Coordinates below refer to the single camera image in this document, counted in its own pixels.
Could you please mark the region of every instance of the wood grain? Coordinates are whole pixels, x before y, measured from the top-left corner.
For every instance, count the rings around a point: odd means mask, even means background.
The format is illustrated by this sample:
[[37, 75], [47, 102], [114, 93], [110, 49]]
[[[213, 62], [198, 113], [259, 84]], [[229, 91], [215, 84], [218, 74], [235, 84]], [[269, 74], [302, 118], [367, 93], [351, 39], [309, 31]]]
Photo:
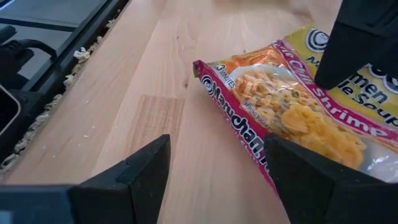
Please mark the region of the wood grain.
[[79, 183], [168, 132], [159, 223], [288, 223], [191, 63], [256, 50], [308, 23], [328, 32], [340, 2], [131, 0], [6, 183]]

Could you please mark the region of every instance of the instant noodle bag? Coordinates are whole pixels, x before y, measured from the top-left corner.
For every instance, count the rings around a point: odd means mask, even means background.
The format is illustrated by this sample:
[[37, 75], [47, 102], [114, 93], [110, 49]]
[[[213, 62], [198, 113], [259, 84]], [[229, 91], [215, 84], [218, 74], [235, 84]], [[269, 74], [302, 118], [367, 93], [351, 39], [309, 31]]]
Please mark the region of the instant noodle bag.
[[321, 89], [313, 78], [327, 41], [324, 32], [305, 27], [250, 53], [196, 61], [194, 73], [270, 184], [268, 133], [398, 182], [398, 81], [366, 65], [334, 89]]

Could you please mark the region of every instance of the butcher block counter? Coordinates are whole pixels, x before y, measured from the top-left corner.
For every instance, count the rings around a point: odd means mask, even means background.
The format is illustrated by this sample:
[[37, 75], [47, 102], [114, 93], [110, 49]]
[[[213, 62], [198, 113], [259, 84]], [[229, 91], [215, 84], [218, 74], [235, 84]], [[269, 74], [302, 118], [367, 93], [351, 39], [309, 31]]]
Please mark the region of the butcher block counter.
[[280, 200], [192, 62], [256, 50], [307, 24], [329, 32], [338, 0], [131, 0], [7, 184], [80, 183], [163, 133], [172, 139], [158, 223], [288, 223]]

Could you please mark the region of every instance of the pink package edge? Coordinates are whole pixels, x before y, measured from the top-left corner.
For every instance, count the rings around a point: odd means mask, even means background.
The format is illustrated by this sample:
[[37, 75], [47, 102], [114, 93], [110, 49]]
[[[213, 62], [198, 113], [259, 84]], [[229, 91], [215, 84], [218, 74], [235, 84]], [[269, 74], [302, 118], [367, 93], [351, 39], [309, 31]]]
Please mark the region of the pink package edge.
[[228, 120], [229, 125], [234, 130], [241, 144], [258, 165], [261, 174], [277, 194], [276, 187], [268, 174], [264, 152], [264, 138], [269, 131], [262, 127], [241, 107], [238, 99], [225, 87], [224, 83], [209, 65], [201, 60], [197, 60], [193, 63], [193, 69], [202, 84], [206, 87], [208, 94], [223, 111], [225, 118]]

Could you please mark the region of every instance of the maruchan logo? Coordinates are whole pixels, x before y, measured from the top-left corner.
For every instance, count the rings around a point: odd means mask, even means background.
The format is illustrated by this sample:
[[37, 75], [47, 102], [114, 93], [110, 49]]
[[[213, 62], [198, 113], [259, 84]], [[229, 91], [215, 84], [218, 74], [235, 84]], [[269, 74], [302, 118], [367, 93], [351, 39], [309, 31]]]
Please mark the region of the maruchan logo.
[[384, 73], [382, 70], [376, 68], [375, 66], [373, 66], [371, 64], [367, 64], [366, 66], [368, 68], [369, 73], [372, 76], [383, 80], [384, 86], [389, 91], [391, 91], [395, 94], [398, 94], [398, 80], [396, 78], [391, 78], [386, 73]]
[[225, 96], [222, 94], [221, 88], [218, 87], [215, 82], [213, 82], [209, 75], [202, 76], [201, 82], [206, 86], [209, 95], [224, 111], [226, 119], [234, 129], [235, 134], [241, 139], [244, 147], [251, 151], [258, 163], [264, 166], [265, 170], [268, 172], [267, 160], [264, 154], [264, 141], [250, 127], [248, 119], [235, 112], [234, 108], [229, 104]]
[[329, 36], [317, 29], [312, 29], [307, 34], [307, 47], [313, 52], [323, 52], [328, 45]]
[[210, 78], [210, 76], [208, 76], [208, 75], [202, 76], [201, 82], [206, 87], [207, 92], [209, 93], [209, 95], [213, 96], [213, 94], [214, 94], [213, 80]]

